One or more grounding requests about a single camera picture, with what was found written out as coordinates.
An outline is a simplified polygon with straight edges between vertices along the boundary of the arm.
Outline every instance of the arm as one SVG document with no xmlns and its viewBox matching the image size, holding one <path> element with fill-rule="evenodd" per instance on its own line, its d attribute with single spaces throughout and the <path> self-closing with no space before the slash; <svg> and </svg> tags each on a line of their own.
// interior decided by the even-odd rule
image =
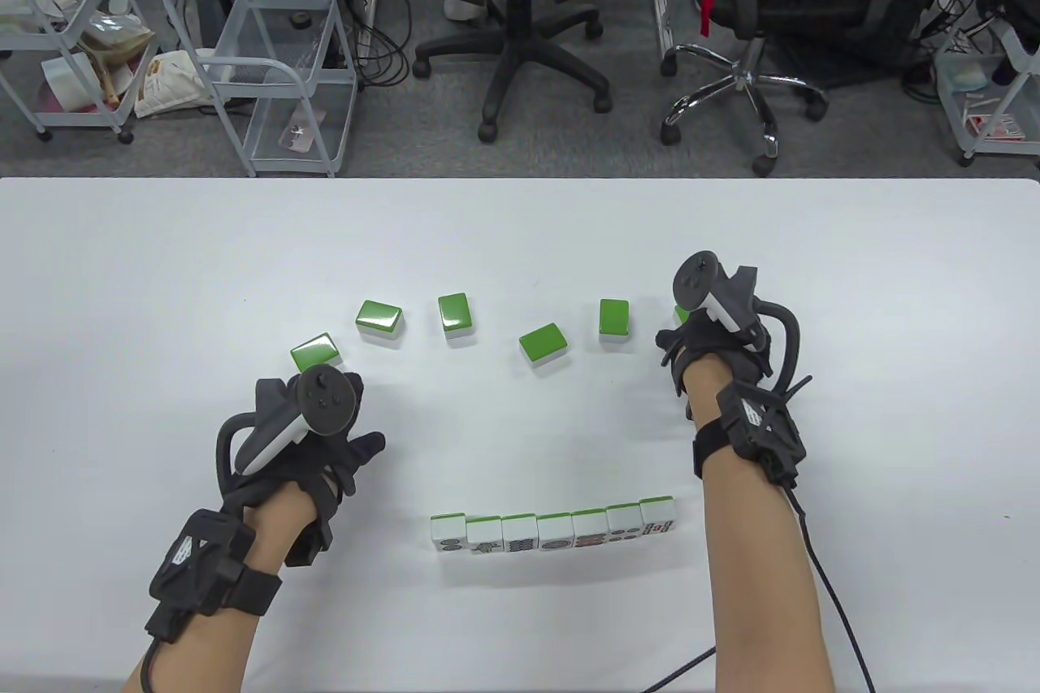
<svg viewBox="0 0 1040 693">
<path fill-rule="evenodd" d="M 698 429 L 719 418 L 726 363 L 708 355 L 682 379 Z M 786 497 L 730 446 L 708 457 L 703 477 L 717 690 L 833 693 L 816 586 Z"/>
<path fill-rule="evenodd" d="M 246 524 L 257 536 L 245 565 L 279 573 L 292 542 L 316 516 L 311 497 L 295 483 L 286 484 L 263 506 L 246 512 Z M 212 617 L 197 615 L 176 644 L 160 645 L 152 665 L 152 688 L 156 693 L 238 693 L 259 622 L 259 617 L 233 609 Z M 123 693 L 142 693 L 139 663 Z"/>
</svg>

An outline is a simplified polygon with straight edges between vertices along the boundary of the black cable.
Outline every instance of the black cable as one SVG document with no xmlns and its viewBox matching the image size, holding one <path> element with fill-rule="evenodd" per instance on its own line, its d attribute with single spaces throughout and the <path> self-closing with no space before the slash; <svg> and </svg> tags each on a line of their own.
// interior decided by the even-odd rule
<svg viewBox="0 0 1040 693">
<path fill-rule="evenodd" d="M 842 607 L 841 601 L 838 599 L 838 594 L 834 592 L 834 587 L 831 585 L 831 581 L 824 572 L 824 567 L 820 563 L 820 558 L 816 557 L 816 553 L 812 548 L 812 540 L 809 538 L 809 525 L 805 521 L 805 510 L 802 509 L 802 505 L 798 503 L 798 498 L 795 497 L 795 491 L 792 489 L 784 487 L 783 491 L 784 495 L 787 496 L 787 502 L 790 504 L 790 508 L 794 509 L 795 514 L 798 515 L 798 524 L 802 529 L 802 540 L 805 541 L 805 550 L 809 553 L 809 560 L 812 561 L 812 567 L 815 568 L 816 573 L 820 574 L 820 581 L 824 583 L 824 587 L 827 589 L 827 594 L 831 596 L 831 602 L 834 604 L 834 610 L 838 613 L 838 617 L 841 618 L 841 624 L 844 626 L 846 635 L 849 637 L 849 643 L 852 644 L 852 651 L 856 653 L 856 662 L 859 663 L 859 670 L 863 672 L 863 682 L 866 683 L 866 689 L 869 693 L 875 693 L 874 679 L 870 678 L 870 671 L 866 668 L 866 661 L 863 660 L 863 652 L 859 648 L 859 642 L 856 641 L 856 634 L 852 630 L 852 623 L 849 622 L 849 616 L 844 613 L 844 607 Z"/>
<path fill-rule="evenodd" d="M 686 672 L 690 671 L 692 668 L 694 668 L 694 666 L 698 666 L 699 664 L 708 660 L 714 653 L 716 653 L 714 647 L 701 652 L 699 656 L 697 656 L 697 658 L 692 660 L 691 663 L 687 663 L 685 666 L 680 666 L 671 674 L 661 679 L 659 683 L 654 683 L 653 685 L 651 685 L 649 688 L 643 691 L 643 693 L 657 693 L 657 691 L 664 688 L 666 685 L 669 685 L 669 683 L 672 683 L 675 679 L 678 679 L 683 674 L 686 674 Z"/>
<path fill-rule="evenodd" d="M 800 388 L 805 384 L 806 380 L 802 380 L 795 386 L 794 392 L 799 391 Z M 790 504 L 790 508 L 798 515 L 798 525 L 802 531 L 802 541 L 805 543 L 805 551 L 809 555 L 809 560 L 812 561 L 812 567 L 816 569 L 816 573 L 820 574 L 820 581 L 824 583 L 824 588 L 827 590 L 827 594 L 831 598 L 831 602 L 834 605 L 834 610 L 838 613 L 838 617 L 841 618 L 841 624 L 844 626 L 846 636 L 849 637 L 849 643 L 852 644 L 852 650 L 856 653 L 856 661 L 859 663 L 859 670 L 863 674 L 863 682 L 866 683 L 866 689 L 869 693 L 877 693 L 874 689 L 874 679 L 870 676 L 870 670 L 866 667 L 866 661 L 863 659 L 863 652 L 859 648 L 859 641 L 856 639 L 856 634 L 852 630 L 852 623 L 849 621 L 849 616 L 846 614 L 844 607 L 842 607 L 838 594 L 834 592 L 834 587 L 831 585 L 830 579 L 828 579 L 827 573 L 824 571 L 824 566 L 820 562 L 820 558 L 816 557 L 816 550 L 812 548 L 812 539 L 809 538 L 809 525 L 805 519 L 805 510 L 802 505 L 798 503 L 798 498 L 795 497 L 795 491 L 789 487 L 783 488 L 784 495 L 787 496 L 787 503 Z M 642 693 L 657 693 L 658 690 L 664 688 L 666 685 L 673 683 L 678 679 L 683 674 L 686 674 L 692 668 L 700 663 L 703 663 L 708 658 L 716 653 L 716 647 L 712 647 L 704 652 L 701 652 L 697 658 L 691 661 L 691 663 L 680 666 L 671 674 L 666 676 L 660 682 L 654 683 Z"/>
<path fill-rule="evenodd" d="M 159 652 L 159 640 L 152 639 L 145 658 L 140 662 L 140 689 L 142 693 L 155 693 L 152 687 L 152 664 L 155 663 L 155 656 Z"/>
</svg>

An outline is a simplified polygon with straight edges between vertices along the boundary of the desk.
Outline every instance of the desk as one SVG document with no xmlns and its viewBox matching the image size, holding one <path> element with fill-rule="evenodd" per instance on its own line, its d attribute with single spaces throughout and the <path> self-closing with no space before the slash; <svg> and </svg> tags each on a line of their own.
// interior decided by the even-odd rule
<svg viewBox="0 0 1040 693">
<path fill-rule="evenodd" d="M 389 444 L 332 549 L 286 571 L 246 691 L 664 676 L 712 644 L 691 430 L 652 344 L 703 248 L 801 319 L 799 495 L 878 689 L 1037 690 L 1036 183 L 8 178 L 0 247 L 2 690 L 118 690 L 150 576 L 218 504 L 217 427 L 327 330 L 367 383 L 358 430 Z M 437 318 L 454 291 L 462 348 Z M 631 301 L 621 351 L 595 337 L 602 297 Z M 397 348 L 361 340 L 363 299 L 404 307 Z M 516 339 L 550 320 L 571 352 L 536 375 Z M 452 557 L 427 535 L 435 513 L 660 493 L 680 521 L 656 539 Z"/>
</svg>

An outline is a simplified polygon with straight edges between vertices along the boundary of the shoe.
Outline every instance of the shoe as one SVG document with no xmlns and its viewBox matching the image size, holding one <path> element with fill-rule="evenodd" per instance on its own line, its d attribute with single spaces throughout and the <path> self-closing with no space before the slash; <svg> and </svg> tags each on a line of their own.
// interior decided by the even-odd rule
<svg viewBox="0 0 1040 693">
<path fill-rule="evenodd" d="M 475 21 L 484 17 L 485 7 L 461 0 L 444 0 L 444 15 L 449 21 Z"/>
</svg>

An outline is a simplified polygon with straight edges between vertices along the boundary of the hand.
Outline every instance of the hand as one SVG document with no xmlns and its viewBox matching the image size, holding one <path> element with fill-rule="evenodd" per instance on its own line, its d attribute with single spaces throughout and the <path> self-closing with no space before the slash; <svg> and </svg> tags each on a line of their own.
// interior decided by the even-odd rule
<svg viewBox="0 0 1040 693">
<path fill-rule="evenodd" d="M 769 345 L 761 353 L 748 351 L 736 336 L 713 322 L 702 308 L 693 311 L 685 325 L 675 330 L 660 330 L 656 343 L 659 349 L 665 350 L 665 359 L 660 365 L 669 365 L 671 362 L 676 394 L 687 389 L 683 385 L 683 374 L 691 363 L 709 354 L 722 358 L 733 378 L 747 384 L 758 384 L 762 377 L 773 373 L 770 367 Z"/>
<path fill-rule="evenodd" d="M 258 513 L 270 508 L 268 500 L 279 506 L 291 499 L 298 507 L 298 491 L 309 495 L 313 515 L 289 550 L 288 565 L 310 565 L 315 556 L 329 548 L 332 531 L 329 520 L 336 514 L 344 495 L 357 491 L 355 474 L 386 447 L 382 433 L 367 433 L 348 440 L 347 436 L 357 421 L 361 408 L 364 383 L 358 374 L 345 374 L 356 395 L 356 410 L 345 429 L 332 435 L 305 436 L 300 443 L 290 443 L 267 463 L 248 477 L 233 474 L 227 480 L 225 511 L 236 513 L 241 507 L 260 507 Z M 298 490 L 286 490 L 284 485 L 294 483 Z"/>
</svg>

